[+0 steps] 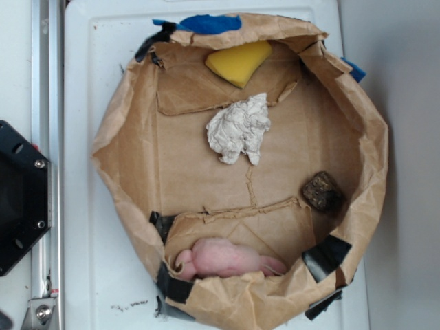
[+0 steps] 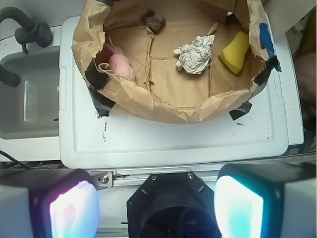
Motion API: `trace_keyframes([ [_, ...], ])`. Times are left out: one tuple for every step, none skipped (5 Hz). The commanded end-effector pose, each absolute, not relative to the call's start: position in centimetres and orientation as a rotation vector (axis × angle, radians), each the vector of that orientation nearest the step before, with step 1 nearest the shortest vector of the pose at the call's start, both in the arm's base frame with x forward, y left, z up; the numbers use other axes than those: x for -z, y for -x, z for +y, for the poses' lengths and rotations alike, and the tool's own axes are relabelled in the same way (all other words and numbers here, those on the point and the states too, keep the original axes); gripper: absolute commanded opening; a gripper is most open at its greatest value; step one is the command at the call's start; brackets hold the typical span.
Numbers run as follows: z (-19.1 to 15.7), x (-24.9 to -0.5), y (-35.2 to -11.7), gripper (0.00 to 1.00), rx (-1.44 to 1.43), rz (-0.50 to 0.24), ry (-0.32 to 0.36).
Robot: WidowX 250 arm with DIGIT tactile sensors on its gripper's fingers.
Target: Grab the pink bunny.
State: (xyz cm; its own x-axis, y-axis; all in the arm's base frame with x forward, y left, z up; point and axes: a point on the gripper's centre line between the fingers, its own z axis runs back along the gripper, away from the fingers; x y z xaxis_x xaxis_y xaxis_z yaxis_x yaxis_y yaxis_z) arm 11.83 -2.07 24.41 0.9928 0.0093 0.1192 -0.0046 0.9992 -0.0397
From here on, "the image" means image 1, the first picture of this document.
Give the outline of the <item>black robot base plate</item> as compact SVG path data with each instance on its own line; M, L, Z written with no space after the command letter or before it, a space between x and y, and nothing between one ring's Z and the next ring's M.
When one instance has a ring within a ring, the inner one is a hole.
M1 276L49 230L49 160L1 121Z

